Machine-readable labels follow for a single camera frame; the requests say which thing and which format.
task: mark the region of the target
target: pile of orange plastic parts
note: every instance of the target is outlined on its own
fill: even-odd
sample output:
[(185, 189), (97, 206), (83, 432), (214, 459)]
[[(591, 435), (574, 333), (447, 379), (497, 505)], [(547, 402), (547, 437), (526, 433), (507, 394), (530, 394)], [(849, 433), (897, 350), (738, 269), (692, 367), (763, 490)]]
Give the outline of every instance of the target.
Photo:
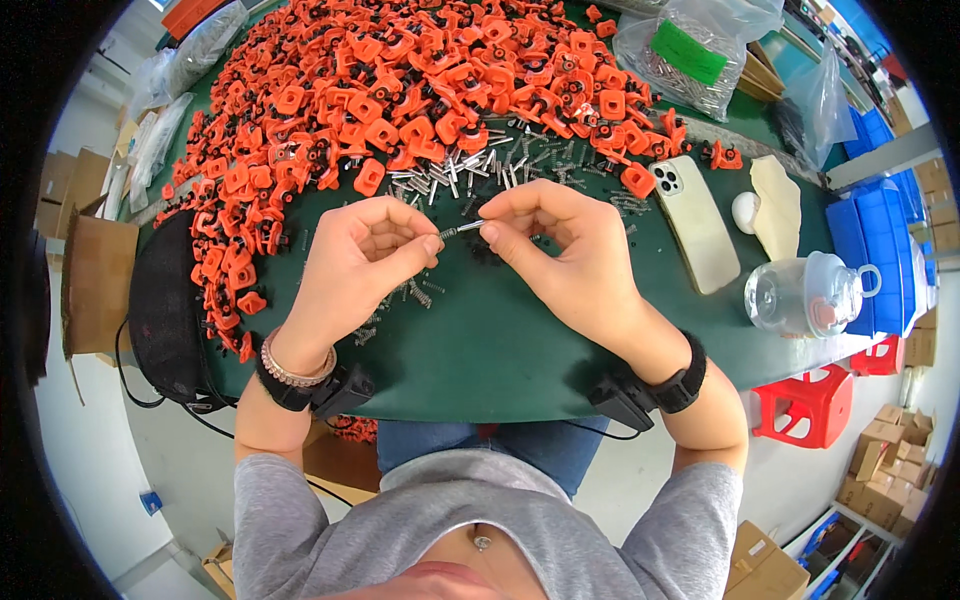
[(175, 186), (199, 180), (156, 221), (196, 211), (192, 279), (204, 288), (208, 338), (241, 361), (253, 356), (250, 333), (238, 334), (240, 313), (266, 304), (248, 291), (252, 257), (283, 247), (283, 208), (304, 186), (337, 189), (346, 164), (360, 168), (354, 188), (372, 196), (387, 170), (483, 150), (487, 115), (588, 140), (647, 196), (653, 177), (628, 155), (685, 152), (685, 128), (671, 112), (668, 134), (652, 131), (647, 109), (659, 95), (616, 68), (600, 39), (616, 33), (613, 21), (595, 6), (587, 17), (595, 31), (567, 19), (563, 2), (301, 0), (253, 25), (174, 164)]

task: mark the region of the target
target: hand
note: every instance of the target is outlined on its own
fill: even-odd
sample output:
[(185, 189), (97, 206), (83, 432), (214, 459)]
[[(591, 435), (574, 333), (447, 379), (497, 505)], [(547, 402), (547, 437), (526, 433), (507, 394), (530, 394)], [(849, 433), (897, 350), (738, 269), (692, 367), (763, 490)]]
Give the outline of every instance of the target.
[(271, 350), (286, 371), (310, 375), (329, 348), (362, 325), (399, 284), (437, 266), (443, 249), (423, 213), (387, 196), (321, 216), (300, 291)]
[[(689, 366), (683, 334), (636, 289), (627, 235), (616, 208), (549, 180), (497, 194), (480, 235), (574, 331), (624, 358), (648, 383)], [(563, 249), (551, 258), (529, 237), (546, 233)], [(669, 355), (664, 360), (648, 349)]]

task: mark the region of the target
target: woman's right hand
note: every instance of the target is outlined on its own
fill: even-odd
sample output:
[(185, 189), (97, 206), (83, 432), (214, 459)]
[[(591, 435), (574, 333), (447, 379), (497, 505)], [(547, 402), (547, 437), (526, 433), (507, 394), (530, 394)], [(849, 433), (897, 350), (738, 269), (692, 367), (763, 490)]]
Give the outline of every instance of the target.
[[(480, 217), (480, 235), (562, 322), (626, 357), (651, 307), (636, 289), (627, 235), (616, 208), (550, 180), (497, 194)], [(529, 237), (545, 233), (563, 253), (552, 258)]]

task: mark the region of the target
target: white egg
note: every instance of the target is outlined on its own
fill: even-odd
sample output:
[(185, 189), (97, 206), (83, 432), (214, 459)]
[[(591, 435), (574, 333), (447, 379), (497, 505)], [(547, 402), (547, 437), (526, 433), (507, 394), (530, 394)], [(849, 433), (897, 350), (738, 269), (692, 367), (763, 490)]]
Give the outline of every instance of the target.
[(741, 231), (754, 235), (754, 219), (760, 209), (760, 197), (754, 192), (743, 192), (733, 199), (733, 222)]

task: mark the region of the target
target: blue jeans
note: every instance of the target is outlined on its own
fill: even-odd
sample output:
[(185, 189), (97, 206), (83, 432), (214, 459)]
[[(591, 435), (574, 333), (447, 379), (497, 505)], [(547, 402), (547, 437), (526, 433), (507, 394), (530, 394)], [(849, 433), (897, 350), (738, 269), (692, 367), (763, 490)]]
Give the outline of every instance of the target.
[[(606, 431), (610, 419), (587, 417), (573, 422)], [(561, 420), (502, 423), (486, 440), (480, 439), (473, 423), (381, 420), (376, 433), (376, 463), (380, 472), (386, 474), (431, 452), (451, 448), (489, 448), (533, 465), (573, 498), (602, 439), (598, 433)]]

